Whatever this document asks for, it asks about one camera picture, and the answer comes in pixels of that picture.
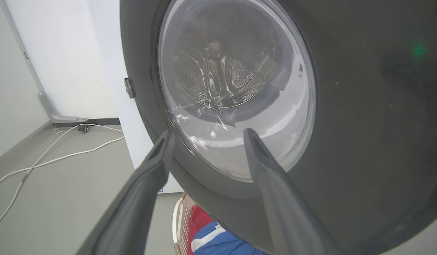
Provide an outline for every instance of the caster wheel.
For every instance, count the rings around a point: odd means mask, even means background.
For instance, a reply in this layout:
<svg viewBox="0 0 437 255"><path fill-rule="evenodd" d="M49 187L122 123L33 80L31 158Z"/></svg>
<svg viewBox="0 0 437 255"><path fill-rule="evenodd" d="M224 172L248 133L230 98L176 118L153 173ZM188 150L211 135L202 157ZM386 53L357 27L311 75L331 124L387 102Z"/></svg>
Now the caster wheel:
<svg viewBox="0 0 437 255"><path fill-rule="evenodd" d="M82 131L86 133L87 131L89 131L89 126L86 125L78 126L78 131Z"/></svg>

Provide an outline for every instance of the white stripe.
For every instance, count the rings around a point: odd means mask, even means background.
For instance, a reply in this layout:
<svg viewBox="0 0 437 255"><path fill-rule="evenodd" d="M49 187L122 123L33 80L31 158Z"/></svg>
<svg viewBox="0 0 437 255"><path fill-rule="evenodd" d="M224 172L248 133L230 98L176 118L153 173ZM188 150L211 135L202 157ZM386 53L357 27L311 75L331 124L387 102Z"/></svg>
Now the white stripe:
<svg viewBox="0 0 437 255"><path fill-rule="evenodd" d="M212 241L216 236L219 234L222 234L223 232L226 232L226 229L222 228L221 226L214 231L210 232L206 236L204 236L201 239L194 239L191 241L191 251L195 252L199 248L201 248L203 245L207 244L208 242Z"/></svg>

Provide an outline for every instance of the power cord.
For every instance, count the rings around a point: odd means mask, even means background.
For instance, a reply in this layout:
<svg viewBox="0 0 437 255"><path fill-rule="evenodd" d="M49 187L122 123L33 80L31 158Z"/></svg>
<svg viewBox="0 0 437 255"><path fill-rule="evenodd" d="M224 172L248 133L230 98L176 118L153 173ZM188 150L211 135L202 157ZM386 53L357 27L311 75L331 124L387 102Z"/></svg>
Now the power cord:
<svg viewBox="0 0 437 255"><path fill-rule="evenodd" d="M64 134L62 134L60 137L58 137L58 139L56 139L56 141L53 142L53 143L48 147L48 149L45 150L45 152L44 152L44 153L43 153L43 154L42 154L42 155L41 155L41 156L40 156L40 157L39 157L39 158L34 162L34 164L33 164L30 168L25 168L25 169L21 169L21 170L18 170L18 171L13 171L13 172L7 174L6 176L4 176L3 178L0 179L0 183L1 183L1 182L3 182L6 178L8 178L9 176L12 176L12 175L14 175L14 174L16 174L16 173L20 173L20 172L23 172L23 171L28 171L28 172L24 175L24 177L23 177L23 179L21 180L21 182L20 182L20 184L19 184L17 190L15 191L15 195L14 195L14 197L12 198L11 203L9 204L9 206L7 207L7 209L4 211L4 213L1 215L1 217L0 217L0 222L1 222L1 220L4 218L4 216L7 214L7 212L10 210L10 208L12 207L12 205L14 204L15 199L16 199L16 197L17 197L17 195L18 195L18 193L19 193L19 191L20 191L20 189L21 189L23 183L26 181L26 179L28 178L29 174L32 172L32 170L33 170L34 168L39 168L40 166L45 166L45 165L47 165L47 164L49 164L49 163L53 163L53 162L55 162L55 161L58 161L58 160L61 160L61 159L64 159L64 158L72 157L73 155L80 155L80 154L87 153L87 152L93 152L93 151L98 150L98 149L100 149L101 147L103 147L103 146L105 146L105 145L107 145L107 144L110 144L110 143L112 143L112 142L119 141L119 140L121 140L121 139L124 138L124 137L121 137L121 138L118 138L118 139L115 139L115 140L111 140L111 141L109 141L109 142L106 142L106 143L100 145L99 147L97 147L97 148L95 148L95 149L88 150L88 151L84 151L84 152L77 152L77 153L73 153L73 154L70 154L70 155L65 155L65 156L63 156L63 157L61 157L61 158L56 158L56 159L54 159L54 160L51 160L51 161L48 161L48 162L46 162L46 163L43 163L43 164L40 164L40 165L37 165L37 166L36 166L36 164L37 164L37 163L38 163L38 162L43 158L43 156L48 152L48 150L50 150L51 147L53 147L53 145L55 145L55 143L59 141L59 139L61 139L64 135L66 135L66 134L67 134L69 131L71 131L72 129L75 129L75 128L77 128L78 126L82 126L82 125L87 125L87 126L101 126L101 125L96 125L96 124L83 123L83 124L79 124L79 125L76 125L76 126L72 127L71 129L67 130ZM113 129L113 128L109 127L109 126L101 126L101 127L122 132L122 130L119 130L119 129Z"/></svg>

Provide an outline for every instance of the white panel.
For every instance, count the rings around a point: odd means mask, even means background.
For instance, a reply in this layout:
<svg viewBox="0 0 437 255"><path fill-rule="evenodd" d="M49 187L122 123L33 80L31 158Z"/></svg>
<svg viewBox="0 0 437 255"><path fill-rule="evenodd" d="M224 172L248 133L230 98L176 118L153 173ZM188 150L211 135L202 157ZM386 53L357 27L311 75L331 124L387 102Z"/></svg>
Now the white panel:
<svg viewBox="0 0 437 255"><path fill-rule="evenodd" d="M153 144L141 120L135 100L129 99L126 90L123 89L127 70L122 52L119 0L88 0L88 5L108 86L116 103L132 163L137 168ZM163 193L171 192L183 192L183 189L170 173L168 182L163 187Z"/></svg>
<svg viewBox="0 0 437 255"><path fill-rule="evenodd" d="M57 112L64 116L116 118L87 2L6 3L40 83Z"/></svg>
<svg viewBox="0 0 437 255"><path fill-rule="evenodd" d="M437 219L400 246L381 255L437 255Z"/></svg>
<svg viewBox="0 0 437 255"><path fill-rule="evenodd" d="M0 5L0 156L49 121Z"/></svg>

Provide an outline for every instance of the baseboard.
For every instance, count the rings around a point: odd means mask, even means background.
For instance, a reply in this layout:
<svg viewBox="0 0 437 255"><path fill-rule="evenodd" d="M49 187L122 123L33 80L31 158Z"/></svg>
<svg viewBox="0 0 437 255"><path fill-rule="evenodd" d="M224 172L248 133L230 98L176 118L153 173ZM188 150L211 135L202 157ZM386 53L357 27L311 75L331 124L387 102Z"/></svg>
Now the baseboard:
<svg viewBox="0 0 437 255"><path fill-rule="evenodd" d="M73 126L76 126L81 123L90 123L90 124L96 124L96 125L102 125L102 126L110 126L110 125L120 125L121 122L119 121L119 118L94 118L94 119L88 119L84 122L70 122L70 123L53 123L54 128L71 128Z"/></svg>

